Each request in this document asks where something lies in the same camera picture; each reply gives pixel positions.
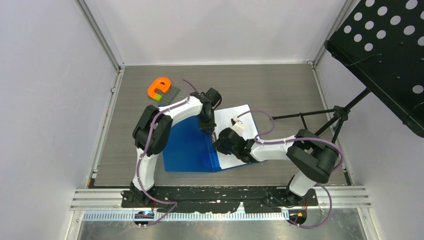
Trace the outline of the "metal folder clip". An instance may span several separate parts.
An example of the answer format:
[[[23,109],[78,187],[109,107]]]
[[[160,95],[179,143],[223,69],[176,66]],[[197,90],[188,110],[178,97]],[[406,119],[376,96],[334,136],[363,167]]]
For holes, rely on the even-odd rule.
[[[211,142],[215,143],[218,139],[216,133],[212,132],[210,136],[211,136]]]

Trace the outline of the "white paper sheets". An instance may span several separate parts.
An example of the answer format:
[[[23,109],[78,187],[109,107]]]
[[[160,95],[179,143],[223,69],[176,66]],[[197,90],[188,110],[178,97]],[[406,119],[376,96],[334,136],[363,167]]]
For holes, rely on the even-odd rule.
[[[213,132],[215,138],[218,139],[219,133],[225,128],[231,128],[233,126],[231,120],[234,117],[237,117],[237,119],[241,121],[242,126],[244,127],[244,130],[242,131],[241,136],[245,140],[253,139],[259,132],[256,127],[252,113],[248,112],[242,116],[239,116],[240,114],[243,114],[249,110],[250,110],[250,107],[248,104],[215,110],[214,118],[215,118],[216,127],[214,128],[214,132]],[[246,164],[242,162],[241,160],[237,159],[237,157],[234,156],[233,154],[226,155],[226,154],[217,152],[216,155],[217,155],[217,160],[218,160],[221,171],[231,169],[231,168],[236,168]]]

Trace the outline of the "blue plastic folder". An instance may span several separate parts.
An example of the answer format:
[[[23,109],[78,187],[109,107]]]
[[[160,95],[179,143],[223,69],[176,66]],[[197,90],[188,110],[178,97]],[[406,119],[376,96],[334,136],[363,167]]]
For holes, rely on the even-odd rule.
[[[189,117],[171,128],[163,150],[164,170],[167,172],[221,172],[217,150],[211,133],[200,130],[198,117]]]

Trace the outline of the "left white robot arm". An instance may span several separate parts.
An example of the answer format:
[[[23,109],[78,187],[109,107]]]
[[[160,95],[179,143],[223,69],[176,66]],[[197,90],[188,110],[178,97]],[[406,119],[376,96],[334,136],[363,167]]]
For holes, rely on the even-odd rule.
[[[215,108],[222,102],[221,94],[214,88],[207,92],[192,92],[176,103],[156,107],[148,105],[137,122],[132,137],[137,152],[136,169],[130,184],[130,192],[141,207],[153,202],[154,173],[157,159],[168,144],[174,125],[197,117],[196,126],[212,136],[216,125]]]

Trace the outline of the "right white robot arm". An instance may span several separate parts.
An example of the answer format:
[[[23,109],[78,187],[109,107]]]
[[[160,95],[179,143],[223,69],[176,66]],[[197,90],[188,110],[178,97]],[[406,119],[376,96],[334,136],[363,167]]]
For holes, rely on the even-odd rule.
[[[221,154],[233,155],[246,164],[268,160],[291,161],[297,168],[283,194],[289,205],[299,205],[317,184],[326,184],[333,170],[344,161],[342,150],[331,141],[301,129],[289,138],[275,140],[244,139],[230,127],[222,130],[213,147]]]

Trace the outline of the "grey lego baseplate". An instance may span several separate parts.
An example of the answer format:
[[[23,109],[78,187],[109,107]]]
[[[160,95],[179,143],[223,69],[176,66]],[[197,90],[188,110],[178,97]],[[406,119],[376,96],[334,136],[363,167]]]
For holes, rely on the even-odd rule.
[[[173,85],[168,89],[167,92],[163,92],[163,91],[158,89],[156,94],[162,95],[163,98],[162,98],[161,102],[158,102],[156,100],[155,101],[158,102],[162,106],[170,105],[171,102],[174,100],[174,98],[178,95],[179,92],[180,92],[180,89],[178,87],[173,86]]]

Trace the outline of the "orange letter e block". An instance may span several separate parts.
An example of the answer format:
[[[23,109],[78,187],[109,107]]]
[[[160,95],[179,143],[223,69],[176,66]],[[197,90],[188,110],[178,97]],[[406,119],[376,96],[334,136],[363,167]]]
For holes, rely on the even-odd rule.
[[[154,100],[157,90],[161,90],[166,93],[169,88],[172,86],[171,80],[167,77],[157,78],[147,89],[147,95],[149,98]]]

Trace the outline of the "green lego brick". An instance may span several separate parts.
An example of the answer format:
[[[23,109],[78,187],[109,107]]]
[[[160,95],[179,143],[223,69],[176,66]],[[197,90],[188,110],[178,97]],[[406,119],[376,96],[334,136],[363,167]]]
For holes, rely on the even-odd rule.
[[[162,99],[163,99],[163,96],[160,95],[160,94],[156,94],[154,96],[154,100],[157,101],[157,102],[159,102],[159,103],[162,101]]]

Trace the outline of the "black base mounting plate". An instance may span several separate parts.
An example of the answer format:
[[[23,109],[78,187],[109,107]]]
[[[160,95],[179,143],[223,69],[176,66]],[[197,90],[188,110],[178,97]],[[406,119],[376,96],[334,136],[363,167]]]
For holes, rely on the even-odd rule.
[[[310,189],[303,201],[290,205],[283,200],[284,186],[155,186],[148,193],[153,200],[140,202],[129,190],[123,190],[123,208],[156,209],[159,213],[234,213],[244,207],[247,213],[277,213],[281,207],[315,207],[316,191]]]

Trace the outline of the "black perforated music stand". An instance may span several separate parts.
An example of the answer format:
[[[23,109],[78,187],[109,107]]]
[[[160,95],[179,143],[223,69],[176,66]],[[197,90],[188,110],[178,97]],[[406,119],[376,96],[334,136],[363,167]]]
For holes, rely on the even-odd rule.
[[[424,135],[424,3],[421,0],[360,0],[324,42],[331,56],[365,89],[316,131],[334,123],[340,132],[350,110],[374,94],[415,135]]]

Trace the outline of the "aluminium frame rail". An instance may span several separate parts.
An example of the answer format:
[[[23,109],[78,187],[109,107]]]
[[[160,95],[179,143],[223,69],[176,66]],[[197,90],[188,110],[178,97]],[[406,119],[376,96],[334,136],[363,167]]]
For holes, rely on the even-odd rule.
[[[308,207],[324,208],[371,208],[368,193],[363,186],[327,186],[310,189],[298,205],[284,199],[283,186],[157,186],[149,191],[160,202],[148,197],[138,199],[126,188],[90,188],[75,191],[71,210],[118,210],[161,208],[167,210],[177,203],[179,211],[192,207],[193,210],[217,210],[222,206],[234,212],[248,203],[259,208]]]

